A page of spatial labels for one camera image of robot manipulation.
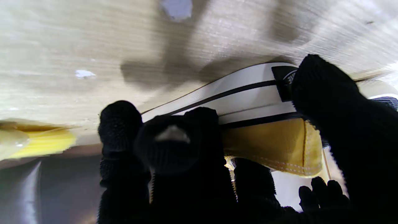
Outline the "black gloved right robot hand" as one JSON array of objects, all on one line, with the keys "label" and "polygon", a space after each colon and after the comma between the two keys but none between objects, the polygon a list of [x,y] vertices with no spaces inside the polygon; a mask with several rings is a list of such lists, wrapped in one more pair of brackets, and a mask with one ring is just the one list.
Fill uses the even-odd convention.
[{"label": "black gloved right robot hand", "polygon": [[270,169],[234,160],[225,167],[216,111],[143,123],[128,101],[100,114],[103,144],[98,224],[358,224],[397,222],[397,110],[367,99],[340,68],[307,55],[291,93],[294,108],[327,140],[342,171],[347,208],[282,207]]}]

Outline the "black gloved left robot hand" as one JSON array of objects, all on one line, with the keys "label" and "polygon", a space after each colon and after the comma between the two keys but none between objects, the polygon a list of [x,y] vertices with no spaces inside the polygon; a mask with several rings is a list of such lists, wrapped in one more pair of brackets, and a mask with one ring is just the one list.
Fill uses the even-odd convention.
[{"label": "black gloved left robot hand", "polygon": [[315,177],[312,178],[310,184],[311,189],[307,186],[301,186],[298,190],[299,204],[303,212],[349,207],[350,200],[343,194],[337,181],[325,182],[321,177]]}]

